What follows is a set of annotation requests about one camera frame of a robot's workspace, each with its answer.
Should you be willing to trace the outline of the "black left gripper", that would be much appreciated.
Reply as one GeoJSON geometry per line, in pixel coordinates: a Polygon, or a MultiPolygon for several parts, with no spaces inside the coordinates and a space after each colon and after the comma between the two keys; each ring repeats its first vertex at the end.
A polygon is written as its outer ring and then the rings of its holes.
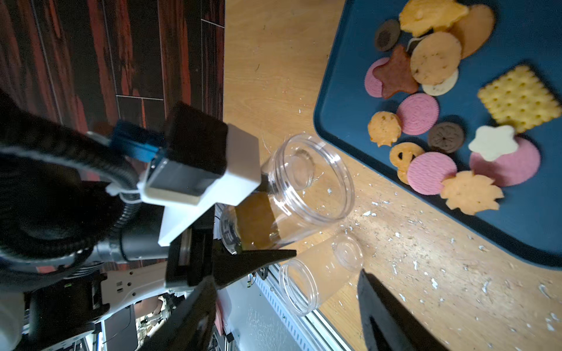
{"type": "Polygon", "coordinates": [[[214,240],[215,207],[212,206],[170,245],[165,273],[169,290],[193,290],[206,277],[218,289],[263,267],[296,257],[296,250],[250,250],[231,254],[214,240]]]}

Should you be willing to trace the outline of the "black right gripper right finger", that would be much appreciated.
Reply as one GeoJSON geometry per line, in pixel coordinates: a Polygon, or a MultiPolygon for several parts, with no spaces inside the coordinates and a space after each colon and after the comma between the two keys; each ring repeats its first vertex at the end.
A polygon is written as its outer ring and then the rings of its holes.
{"type": "Polygon", "coordinates": [[[359,311],[368,350],[445,350],[371,273],[361,270],[359,311]]]}

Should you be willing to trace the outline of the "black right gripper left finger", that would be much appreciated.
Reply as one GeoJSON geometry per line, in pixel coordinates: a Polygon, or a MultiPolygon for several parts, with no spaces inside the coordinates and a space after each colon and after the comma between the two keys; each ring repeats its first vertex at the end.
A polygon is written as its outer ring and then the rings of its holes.
{"type": "Polygon", "coordinates": [[[142,350],[207,350],[216,317],[217,287],[204,278],[171,317],[143,343],[142,350]]]}

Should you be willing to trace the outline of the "clear jar with mixed cookies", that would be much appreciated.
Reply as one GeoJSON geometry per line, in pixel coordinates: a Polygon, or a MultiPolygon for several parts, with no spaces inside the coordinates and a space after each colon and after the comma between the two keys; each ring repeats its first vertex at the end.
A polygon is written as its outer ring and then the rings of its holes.
{"type": "Polygon", "coordinates": [[[298,254],[280,267],[279,281],[288,309],[299,317],[311,313],[363,268],[358,241],[334,235],[298,254]]]}

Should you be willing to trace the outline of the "clear jar with yellow cookies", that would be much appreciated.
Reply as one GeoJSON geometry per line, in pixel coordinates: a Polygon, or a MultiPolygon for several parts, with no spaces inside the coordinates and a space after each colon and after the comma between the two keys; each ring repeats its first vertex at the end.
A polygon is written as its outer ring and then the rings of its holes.
{"type": "MultiPolygon", "coordinates": [[[[278,250],[344,220],[354,207],[352,176],[342,157],[327,143],[309,134],[287,139],[261,167],[261,184],[275,215],[278,250]]],[[[237,233],[235,207],[226,206],[220,236],[232,254],[244,251],[237,233]]]]}

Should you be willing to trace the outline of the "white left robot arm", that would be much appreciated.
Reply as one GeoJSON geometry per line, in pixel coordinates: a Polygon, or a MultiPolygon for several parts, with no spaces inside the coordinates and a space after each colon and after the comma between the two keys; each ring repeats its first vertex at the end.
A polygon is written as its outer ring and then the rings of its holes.
{"type": "Polygon", "coordinates": [[[127,224],[97,214],[84,235],[58,243],[27,235],[11,203],[1,205],[1,257],[43,263],[45,253],[70,247],[74,261],[58,271],[1,270],[1,292],[16,294],[16,317],[29,324],[17,350],[61,350],[95,331],[123,308],[166,290],[187,299],[143,346],[145,350],[204,350],[211,341],[217,292],[248,273],[296,256],[294,250],[229,254],[213,237],[206,212],[169,247],[156,243],[160,206],[143,205],[127,224]]]}

